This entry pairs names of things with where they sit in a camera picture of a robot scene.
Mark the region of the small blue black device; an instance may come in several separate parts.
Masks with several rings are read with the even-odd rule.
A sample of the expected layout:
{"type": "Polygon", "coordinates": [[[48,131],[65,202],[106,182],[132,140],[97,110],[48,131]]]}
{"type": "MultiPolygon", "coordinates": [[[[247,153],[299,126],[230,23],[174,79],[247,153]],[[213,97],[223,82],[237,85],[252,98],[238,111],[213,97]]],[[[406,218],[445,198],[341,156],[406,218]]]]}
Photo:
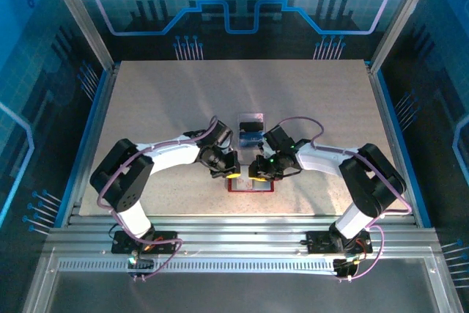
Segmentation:
{"type": "MultiPolygon", "coordinates": [[[[238,116],[237,116],[237,136],[238,136],[238,145],[239,145],[239,132],[240,132],[240,129],[239,129],[239,122],[238,122],[238,116]]],[[[264,116],[264,130],[262,131],[263,134],[265,132],[265,116],[264,116]]]]}

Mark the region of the aluminium frame post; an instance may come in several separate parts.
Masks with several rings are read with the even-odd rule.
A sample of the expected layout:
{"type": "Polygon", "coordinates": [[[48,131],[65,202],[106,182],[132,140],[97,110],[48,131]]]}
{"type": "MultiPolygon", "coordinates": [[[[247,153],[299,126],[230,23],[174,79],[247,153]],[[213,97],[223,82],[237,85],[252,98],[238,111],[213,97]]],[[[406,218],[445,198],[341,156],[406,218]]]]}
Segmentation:
{"type": "Polygon", "coordinates": [[[379,42],[378,47],[373,54],[371,64],[369,65],[369,73],[372,76],[377,75],[377,72],[391,52],[391,49],[410,19],[410,16],[414,13],[419,1],[420,0],[402,0],[400,2],[389,27],[386,29],[383,38],[379,42]]]}
{"type": "Polygon", "coordinates": [[[100,36],[97,27],[91,19],[82,0],[63,0],[68,10],[73,16],[82,34],[85,36],[89,47],[97,57],[105,71],[111,72],[114,69],[114,60],[112,59],[103,38],[100,36]]]}

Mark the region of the aluminium cross rail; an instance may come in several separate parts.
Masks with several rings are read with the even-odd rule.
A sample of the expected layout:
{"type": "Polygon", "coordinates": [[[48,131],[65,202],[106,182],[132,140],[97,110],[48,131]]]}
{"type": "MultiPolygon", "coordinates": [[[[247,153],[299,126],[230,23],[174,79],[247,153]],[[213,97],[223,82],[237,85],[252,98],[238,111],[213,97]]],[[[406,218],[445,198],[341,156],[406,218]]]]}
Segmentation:
{"type": "MultiPolygon", "coordinates": [[[[325,231],[333,216],[153,216],[159,231],[175,231],[183,241],[180,257],[295,258],[308,252],[300,241],[307,231],[325,231]]],[[[111,250],[109,216],[71,216],[51,229],[43,247],[58,257],[107,257],[111,250]]],[[[383,258],[425,258],[441,251],[436,231],[418,227],[414,217],[386,217],[370,232],[383,244],[383,258]]]]}

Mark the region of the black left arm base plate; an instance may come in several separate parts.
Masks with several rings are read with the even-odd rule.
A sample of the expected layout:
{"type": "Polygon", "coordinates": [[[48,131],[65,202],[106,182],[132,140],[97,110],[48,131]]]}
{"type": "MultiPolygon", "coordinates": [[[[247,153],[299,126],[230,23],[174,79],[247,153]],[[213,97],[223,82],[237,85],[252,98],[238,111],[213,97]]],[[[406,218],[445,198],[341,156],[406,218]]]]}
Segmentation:
{"type": "Polygon", "coordinates": [[[135,241],[124,231],[114,233],[111,246],[112,254],[131,254],[137,251],[139,254],[173,254],[176,250],[176,243],[165,243],[160,245],[149,245],[135,241]]]}

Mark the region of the grey metal panel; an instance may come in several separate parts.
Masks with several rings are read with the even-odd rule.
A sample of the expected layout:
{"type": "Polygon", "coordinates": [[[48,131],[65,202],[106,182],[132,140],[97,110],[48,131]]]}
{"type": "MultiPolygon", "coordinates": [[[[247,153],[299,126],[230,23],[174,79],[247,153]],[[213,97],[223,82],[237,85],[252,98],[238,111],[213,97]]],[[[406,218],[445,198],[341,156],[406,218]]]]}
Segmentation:
{"type": "Polygon", "coordinates": [[[383,259],[364,277],[306,273],[64,272],[27,256],[12,275],[10,313],[469,313],[441,262],[383,259]]]}

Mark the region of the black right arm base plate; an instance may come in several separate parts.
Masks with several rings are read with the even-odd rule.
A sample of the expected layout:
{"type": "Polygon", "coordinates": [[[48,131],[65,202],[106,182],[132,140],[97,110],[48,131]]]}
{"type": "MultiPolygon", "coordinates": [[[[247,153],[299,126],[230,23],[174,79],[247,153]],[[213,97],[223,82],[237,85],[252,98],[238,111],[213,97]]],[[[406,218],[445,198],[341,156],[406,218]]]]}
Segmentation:
{"type": "Polygon", "coordinates": [[[310,231],[301,241],[310,254],[372,254],[373,247],[369,232],[360,231],[355,237],[346,239],[328,231],[310,231]]]}

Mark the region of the blue credit card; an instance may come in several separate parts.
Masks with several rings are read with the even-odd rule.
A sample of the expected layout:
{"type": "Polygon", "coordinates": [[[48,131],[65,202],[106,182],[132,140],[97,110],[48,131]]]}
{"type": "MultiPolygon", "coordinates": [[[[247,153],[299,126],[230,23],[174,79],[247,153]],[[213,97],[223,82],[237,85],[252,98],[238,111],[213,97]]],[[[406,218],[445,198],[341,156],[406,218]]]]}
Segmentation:
{"type": "Polygon", "coordinates": [[[255,148],[262,141],[263,132],[239,132],[239,147],[240,148],[255,148]]]}

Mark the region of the red card holder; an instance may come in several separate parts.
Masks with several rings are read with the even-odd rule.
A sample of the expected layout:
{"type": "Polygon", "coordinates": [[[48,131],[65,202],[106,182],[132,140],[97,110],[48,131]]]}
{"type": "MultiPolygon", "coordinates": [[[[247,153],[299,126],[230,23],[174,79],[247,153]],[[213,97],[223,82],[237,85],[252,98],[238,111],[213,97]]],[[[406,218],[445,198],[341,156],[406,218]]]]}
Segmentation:
{"type": "Polygon", "coordinates": [[[228,179],[227,181],[227,190],[228,192],[231,193],[262,193],[262,192],[274,192],[274,183],[273,182],[268,182],[268,181],[256,181],[253,180],[253,189],[252,190],[237,190],[233,188],[232,181],[233,179],[228,179]]]}

